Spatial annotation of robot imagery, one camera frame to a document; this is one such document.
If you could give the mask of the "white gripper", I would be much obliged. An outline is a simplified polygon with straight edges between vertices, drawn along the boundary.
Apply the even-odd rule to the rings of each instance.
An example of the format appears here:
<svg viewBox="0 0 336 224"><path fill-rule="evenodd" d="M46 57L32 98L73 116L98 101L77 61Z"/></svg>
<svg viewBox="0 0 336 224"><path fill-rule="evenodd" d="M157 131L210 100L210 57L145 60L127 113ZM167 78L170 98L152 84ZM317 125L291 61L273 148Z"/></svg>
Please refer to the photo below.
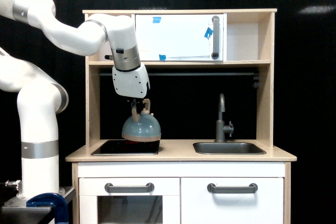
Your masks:
<svg viewBox="0 0 336 224"><path fill-rule="evenodd" d="M137 107L136 98L144 98L150 90L149 76L143 63L132 71L119 71L113 66L112 77L118 95L134 98L131 102L132 109ZM142 103L146 104L147 99L143 99Z"/></svg>

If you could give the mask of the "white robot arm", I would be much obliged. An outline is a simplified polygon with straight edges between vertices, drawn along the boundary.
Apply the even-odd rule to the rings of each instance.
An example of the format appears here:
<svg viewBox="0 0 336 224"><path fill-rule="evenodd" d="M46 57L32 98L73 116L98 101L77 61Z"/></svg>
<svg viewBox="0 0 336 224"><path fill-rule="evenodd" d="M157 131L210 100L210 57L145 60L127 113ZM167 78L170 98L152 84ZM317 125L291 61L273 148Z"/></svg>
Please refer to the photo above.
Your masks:
<svg viewBox="0 0 336 224"><path fill-rule="evenodd" d="M94 14L74 28L56 19L52 0L1 0L3 17L43 31L58 48L80 56L96 54L106 42L113 56L116 93L143 98L149 89L140 61L134 22L129 16ZM1 89L16 92L25 199L59 192L57 114L68 105L67 91L36 65L1 51Z"/></svg>

